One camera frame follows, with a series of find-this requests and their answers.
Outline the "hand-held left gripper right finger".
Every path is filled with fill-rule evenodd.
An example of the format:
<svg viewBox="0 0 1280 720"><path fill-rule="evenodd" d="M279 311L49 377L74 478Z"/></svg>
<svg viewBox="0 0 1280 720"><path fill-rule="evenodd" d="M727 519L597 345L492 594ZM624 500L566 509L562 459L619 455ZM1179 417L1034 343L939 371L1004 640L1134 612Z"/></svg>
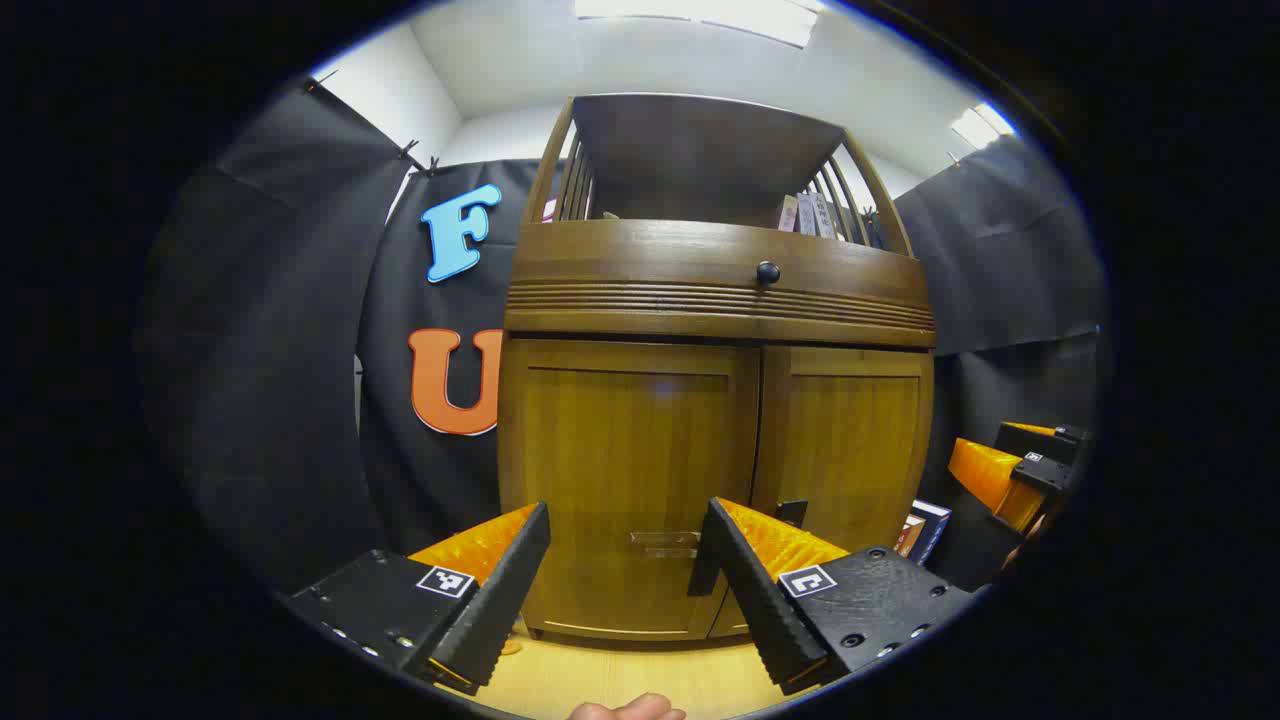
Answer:
<svg viewBox="0 0 1280 720"><path fill-rule="evenodd" d="M705 589L726 579L771 680L795 694L865 676L963 618L975 593L890 547L846 551L713 497Z"/></svg>

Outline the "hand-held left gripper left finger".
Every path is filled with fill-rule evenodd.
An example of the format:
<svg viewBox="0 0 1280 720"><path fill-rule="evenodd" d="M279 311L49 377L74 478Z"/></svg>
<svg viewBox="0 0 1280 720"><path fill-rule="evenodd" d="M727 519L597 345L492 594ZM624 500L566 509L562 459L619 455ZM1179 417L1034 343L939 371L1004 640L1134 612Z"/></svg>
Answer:
<svg viewBox="0 0 1280 720"><path fill-rule="evenodd" d="M285 603L389 671L476 694L549 546L549 509L530 503L410 556L370 550Z"/></svg>

